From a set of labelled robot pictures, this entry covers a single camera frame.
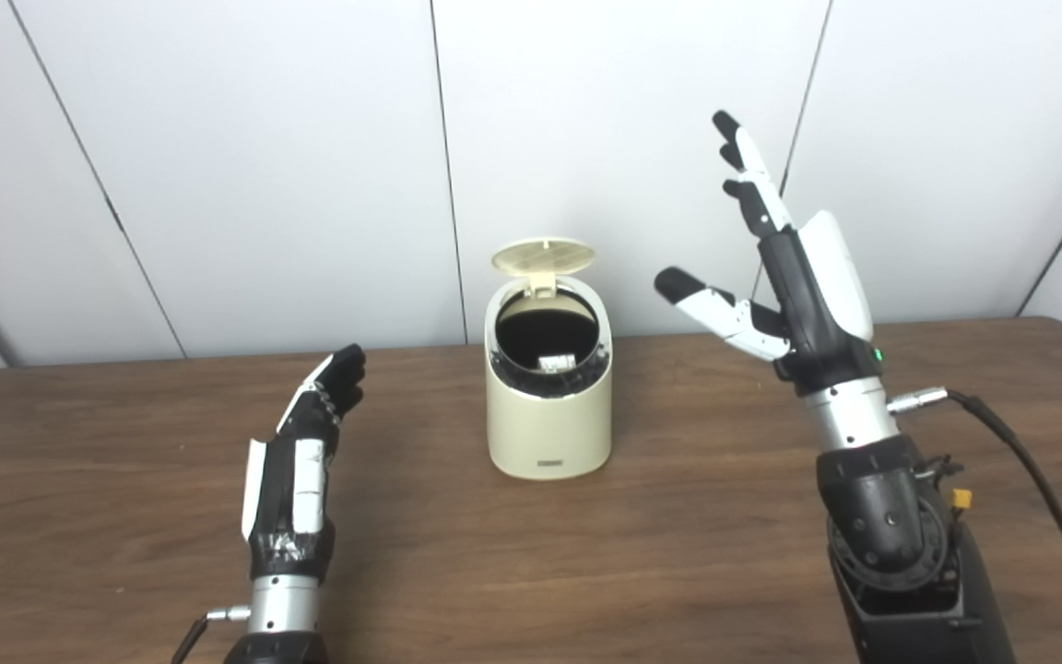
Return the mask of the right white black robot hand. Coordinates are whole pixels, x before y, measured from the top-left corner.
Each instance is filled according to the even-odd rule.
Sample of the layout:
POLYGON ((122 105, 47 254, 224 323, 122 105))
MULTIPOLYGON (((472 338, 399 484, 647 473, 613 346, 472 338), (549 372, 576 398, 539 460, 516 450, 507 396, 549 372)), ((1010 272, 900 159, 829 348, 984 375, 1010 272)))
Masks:
POLYGON ((737 173, 722 189, 756 239, 778 306, 737 297, 678 267, 661 270, 655 291, 727 345, 770 362, 800 396, 878 377, 867 297, 837 219, 822 210, 794 226, 746 126, 726 110, 716 110, 713 123, 725 140, 720 156, 737 173))

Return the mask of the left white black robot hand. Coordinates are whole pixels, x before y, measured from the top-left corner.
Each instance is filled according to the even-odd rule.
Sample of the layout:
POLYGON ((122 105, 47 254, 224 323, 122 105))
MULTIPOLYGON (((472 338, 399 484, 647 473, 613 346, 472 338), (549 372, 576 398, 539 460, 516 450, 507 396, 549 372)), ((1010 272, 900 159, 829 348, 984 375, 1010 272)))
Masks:
POLYGON ((268 441, 250 441, 241 529, 250 579, 282 575, 324 581, 336 545, 325 512, 328 469, 341 425, 362 401, 366 354, 350 344, 303 379, 268 441))

